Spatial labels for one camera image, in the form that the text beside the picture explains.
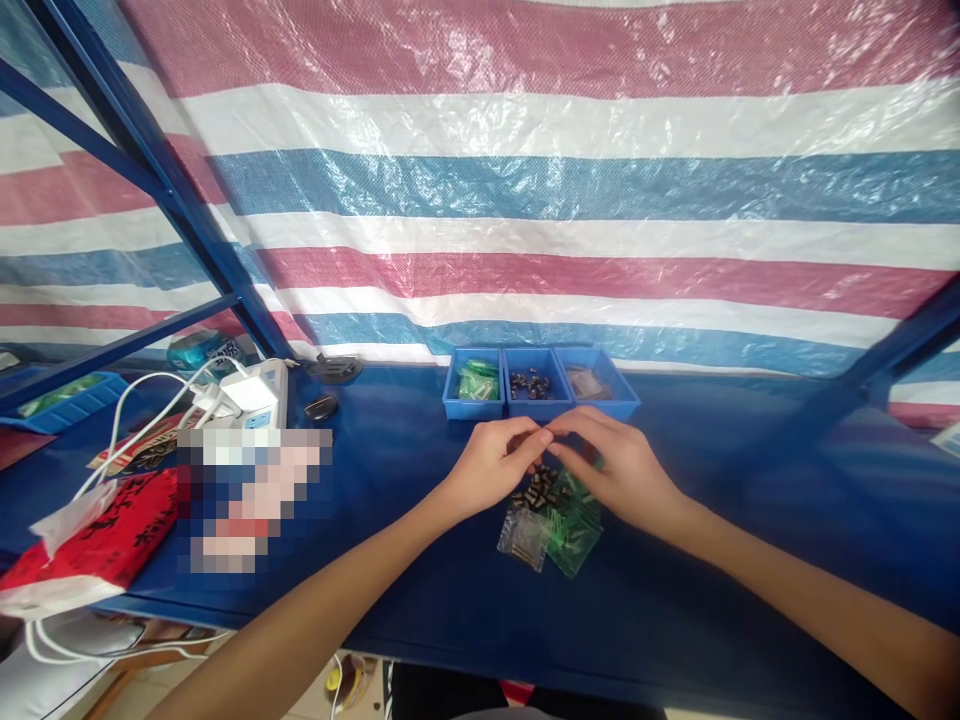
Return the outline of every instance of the red stripe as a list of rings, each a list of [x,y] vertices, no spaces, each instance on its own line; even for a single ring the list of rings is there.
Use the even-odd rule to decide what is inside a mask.
[[[123,0],[177,97],[283,83],[333,94],[780,95],[960,71],[947,0],[571,8],[478,0]]]
[[[176,311],[121,305],[0,305],[0,327],[76,327],[91,330],[138,331],[162,322],[172,315],[176,315]],[[288,339],[312,343],[290,313],[275,311],[271,315]],[[236,315],[230,310],[224,310],[181,330],[177,335],[183,337],[202,328],[219,330],[234,337],[247,333]]]
[[[167,141],[204,201],[225,203],[203,146],[186,136],[172,135]],[[60,160],[60,165],[0,175],[0,226],[42,225],[156,206],[149,195],[88,152],[63,153]]]
[[[889,413],[913,428],[943,430],[960,422],[960,405],[890,403]]]
[[[460,293],[729,300],[903,318],[953,273],[721,258],[583,258],[510,253],[366,255],[352,248],[260,251],[279,288],[379,287],[397,297]]]
[[[220,181],[207,160],[210,153],[207,152],[201,140],[188,135],[168,135],[167,145],[177,156],[180,166],[193,181],[194,187],[204,202],[210,205],[222,205],[227,202],[227,196],[223,192]]]

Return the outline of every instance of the blue sorting tray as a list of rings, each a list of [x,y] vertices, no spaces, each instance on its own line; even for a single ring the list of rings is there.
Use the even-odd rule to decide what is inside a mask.
[[[24,379],[37,375],[45,369],[37,368],[36,372],[24,373]],[[105,379],[29,418],[0,416],[0,425],[9,425],[21,430],[43,433],[44,435],[56,435],[71,425],[90,417],[98,410],[112,405],[127,389],[126,380],[116,373],[97,370],[96,373],[92,374],[103,375]]]
[[[500,369],[500,397],[496,400],[461,400],[460,368],[467,360],[486,360]],[[447,382],[443,387],[443,407],[447,420],[499,420],[503,417],[504,385],[503,357],[496,348],[456,348],[450,356]]]
[[[574,366],[592,371],[597,381],[610,390],[612,395],[610,400],[577,400],[573,384],[564,372],[564,379],[567,380],[570,394],[577,405],[593,405],[621,422],[629,420],[640,407],[637,394],[604,350],[591,347],[558,347],[554,348],[554,352],[564,369]]]
[[[507,396],[507,415],[521,417],[526,415],[537,422],[549,422],[558,415],[570,410],[573,405],[573,392],[567,383],[563,366],[550,348],[506,348],[503,351],[503,374]],[[542,378],[550,378],[550,394],[553,400],[530,400],[526,390],[517,392],[517,399],[510,396],[510,373],[523,373],[529,379],[530,369]]]

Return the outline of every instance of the white charger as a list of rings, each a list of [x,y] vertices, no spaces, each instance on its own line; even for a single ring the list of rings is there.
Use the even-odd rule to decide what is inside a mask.
[[[220,389],[243,412],[260,410],[279,401],[273,383],[263,376],[263,366],[247,368],[246,376],[235,372],[220,381]]]

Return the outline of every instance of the blue metal frame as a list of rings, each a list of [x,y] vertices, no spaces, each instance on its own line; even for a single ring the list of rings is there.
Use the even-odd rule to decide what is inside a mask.
[[[105,345],[95,354],[85,355],[76,360],[68,360],[55,365],[39,375],[34,375],[23,385],[18,385],[5,393],[0,397],[0,408],[5,410],[17,408],[35,397],[56,390],[65,383],[82,378],[104,365],[116,362],[132,352],[141,350],[158,340],[163,340],[168,335],[188,328],[201,320],[216,315],[218,312],[236,308],[239,302],[234,296],[224,295],[203,305],[198,305],[192,310],[167,318],[145,330]]]
[[[31,393],[35,397],[55,389],[227,308],[234,311],[264,355],[293,357],[289,343],[167,146],[153,115],[83,12],[73,0],[24,2],[50,49],[70,73],[116,146],[5,62],[0,63],[0,90],[153,197],[223,297],[52,368],[28,385],[0,395],[0,412],[29,400]]]
[[[52,101],[7,63],[0,63],[0,90],[45,119],[149,193],[224,296],[220,301],[171,318],[130,338],[38,376],[15,394],[0,396],[0,410],[112,362],[185,327],[231,307],[260,349],[291,357],[283,334],[253,289],[236,253],[220,234],[189,178],[166,145],[156,121],[74,0],[24,0],[78,89],[116,142],[103,139]],[[824,384],[796,413],[748,448],[721,475],[744,477],[787,452],[808,447],[822,433],[864,404],[882,406],[897,379],[960,337],[960,276],[877,343],[839,378]]]
[[[960,274],[900,323],[840,377],[831,380],[792,416],[748,447],[717,473],[718,492],[739,492],[746,477],[801,452],[854,410],[884,407],[897,380],[960,339]]]

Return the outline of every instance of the white wire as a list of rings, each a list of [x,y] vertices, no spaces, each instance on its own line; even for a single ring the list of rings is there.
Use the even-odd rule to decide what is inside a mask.
[[[333,654],[333,659],[337,661],[337,669],[340,671],[340,679],[337,681],[337,689],[333,691],[333,702],[330,703],[330,720],[337,714],[337,698],[340,697],[340,687],[343,685],[343,663],[337,654]]]
[[[220,407],[222,398],[223,398],[223,390],[221,390],[220,386],[217,385],[217,396],[213,399],[213,402],[210,403],[210,407],[208,407],[206,411],[203,413],[203,415],[200,416],[200,419],[197,420],[197,424],[194,426],[197,430],[202,428],[206,424],[207,420],[210,419],[210,416],[213,415],[214,411],[218,407]]]
[[[180,418],[180,422],[177,423],[177,430],[185,430],[185,429],[186,429],[187,423],[190,422],[190,418],[192,418],[192,417],[194,416],[196,410],[197,410],[197,406],[196,406],[196,405],[191,405],[191,406],[190,406],[190,409],[187,410],[187,411],[183,414],[183,417]]]
[[[203,365],[200,366],[200,368],[193,374],[193,377],[191,377],[189,380],[184,380],[179,375],[174,375],[173,373],[156,372],[156,373],[149,373],[148,375],[144,375],[143,377],[137,378],[132,383],[130,383],[130,385],[123,391],[123,394],[120,396],[120,399],[117,401],[117,409],[113,414],[113,432],[111,433],[111,436],[110,436],[110,445],[107,448],[107,453],[108,453],[107,460],[106,462],[103,463],[103,465],[98,467],[96,470],[94,470],[90,474],[90,477],[88,477],[86,482],[84,482],[84,484],[80,487],[80,490],[77,491],[77,494],[73,496],[73,499],[76,500],[78,497],[83,495],[83,493],[85,493],[91,485],[95,485],[98,482],[97,478],[104,477],[106,475],[107,469],[110,467],[113,461],[116,460],[121,455],[123,455],[123,453],[127,451],[127,448],[133,445],[141,437],[146,435],[147,432],[154,425],[156,425],[164,417],[166,417],[167,413],[173,409],[173,406],[176,405],[178,402],[180,402],[180,398],[182,398],[186,394],[187,389],[197,381],[197,378],[199,378],[200,375],[202,375],[203,372],[208,367],[213,365],[215,362],[219,362],[220,360],[229,360],[234,365],[236,365],[237,372],[239,372],[244,377],[248,377],[249,374],[247,373],[247,368],[244,367],[236,358],[227,356],[227,357],[210,358],[209,360],[207,360],[207,362],[205,362]],[[171,400],[170,403],[163,410],[161,410],[160,413],[153,420],[151,420],[145,427],[141,428],[140,432],[138,432],[136,435],[130,438],[130,440],[127,441],[126,445],[124,445],[122,448],[120,448],[115,453],[110,455],[110,452],[113,450],[113,447],[114,445],[116,445],[116,442],[117,442],[117,431],[120,426],[120,411],[123,409],[123,401],[127,399],[127,395],[130,393],[130,391],[133,390],[133,388],[135,388],[141,382],[143,382],[144,380],[148,380],[150,378],[159,377],[159,376],[176,378],[177,380],[183,383],[183,390],[181,390],[176,395],[174,395],[173,400]]]
[[[64,658],[51,658],[43,655],[39,652],[39,648],[36,645],[36,640],[33,636],[33,631],[36,631],[40,640],[43,640],[49,647],[59,652],[61,655],[66,655],[69,660]],[[184,645],[200,645],[202,643],[210,643],[214,640],[219,640],[222,637],[226,637],[229,634],[229,631],[218,633],[208,638],[195,638],[193,640],[177,640],[171,643],[160,643],[157,645],[151,645],[149,648],[144,648],[142,650],[114,650],[112,652],[102,653],[100,655],[94,655],[90,653],[80,652],[72,648],[65,647],[58,643],[56,640],[47,635],[47,631],[44,629],[43,625],[40,622],[27,623],[24,628],[24,638],[26,639],[27,649],[30,651],[30,654],[38,660],[39,662],[45,663],[47,665],[72,665],[73,663],[78,662],[87,662],[89,660],[121,660],[128,657],[136,657],[138,655],[147,655],[149,653],[160,652],[161,650],[172,650],[180,653],[183,657],[188,660],[205,660],[207,655],[194,655],[188,653],[183,649]]]
[[[155,372],[155,373],[148,373],[147,375],[144,375],[143,377],[139,377],[136,380],[134,380],[132,383],[130,383],[130,385],[127,386],[127,388],[120,395],[120,398],[117,400],[117,409],[113,413],[113,429],[110,432],[110,445],[107,446],[107,458],[104,461],[104,463],[100,467],[98,467],[96,470],[94,470],[90,474],[90,477],[88,477],[84,481],[83,485],[80,486],[80,489],[73,496],[73,499],[76,500],[81,495],[83,495],[92,485],[96,485],[100,480],[102,480],[103,477],[106,475],[107,470],[113,464],[113,461],[116,460],[121,455],[123,455],[123,453],[125,453],[130,446],[132,446],[135,442],[137,442],[137,440],[139,440],[141,437],[146,435],[147,432],[149,432],[154,425],[156,425],[163,418],[165,418],[167,416],[167,413],[169,413],[173,409],[173,407],[178,402],[180,402],[180,398],[182,398],[186,394],[190,386],[197,381],[197,378],[199,378],[200,375],[202,375],[203,372],[208,367],[213,365],[215,362],[219,362],[221,360],[228,360],[232,362],[236,366],[237,372],[239,372],[244,377],[249,376],[247,372],[247,368],[243,364],[241,364],[236,358],[215,357],[207,360],[207,362],[201,365],[200,368],[193,374],[193,377],[191,377],[189,380],[184,380],[179,375],[175,375],[169,372]],[[153,418],[153,420],[151,420],[143,428],[141,428],[140,431],[136,435],[134,435],[132,438],[130,438],[130,440],[128,440],[122,448],[114,452],[113,448],[117,444],[117,434],[119,433],[119,429],[120,429],[120,416],[123,410],[123,402],[124,400],[127,399],[127,395],[129,395],[130,391],[133,390],[133,388],[135,388],[137,385],[139,385],[143,381],[149,380],[150,378],[161,377],[161,376],[172,377],[178,380],[179,382],[182,382],[183,389],[180,390],[180,392],[178,392],[173,397],[173,400],[171,400],[167,404],[167,406],[163,410],[161,410],[156,415],[156,417]],[[216,408],[218,404],[219,404],[218,402],[215,402],[211,406],[211,410],[208,410],[207,413],[212,413],[212,408]],[[209,415],[205,413],[204,418],[201,418],[201,421],[205,422],[206,417],[209,417]],[[37,638],[35,638],[33,635],[34,631],[37,632],[39,638],[42,639],[48,646],[62,653],[63,655],[68,656],[71,659],[67,660],[63,658],[51,658],[43,655],[40,652],[40,649],[37,645],[37,642],[36,642]],[[48,665],[69,665],[71,663],[85,662],[87,660],[119,660],[125,657],[136,657],[138,655],[147,655],[149,653],[161,652],[163,650],[173,650],[175,652],[179,652],[185,658],[200,660],[200,659],[206,658],[206,655],[193,655],[191,653],[186,652],[182,648],[182,646],[195,645],[198,642],[208,642],[208,641],[216,640],[218,638],[223,637],[225,634],[226,633],[221,633],[220,635],[217,635],[215,637],[204,638],[203,640],[198,640],[198,641],[177,640],[170,643],[159,643],[157,645],[152,645],[149,648],[146,648],[143,650],[135,650],[132,652],[118,651],[116,653],[105,653],[103,655],[93,655],[93,654],[79,653],[75,650],[71,650],[69,648],[63,647],[62,645],[54,641],[52,638],[50,638],[49,635],[47,635],[46,630],[44,630],[43,628],[43,623],[40,620],[29,621],[24,625],[24,639],[26,640],[27,650],[30,652],[30,654],[33,656],[35,660],[37,660],[38,662],[46,663]]]

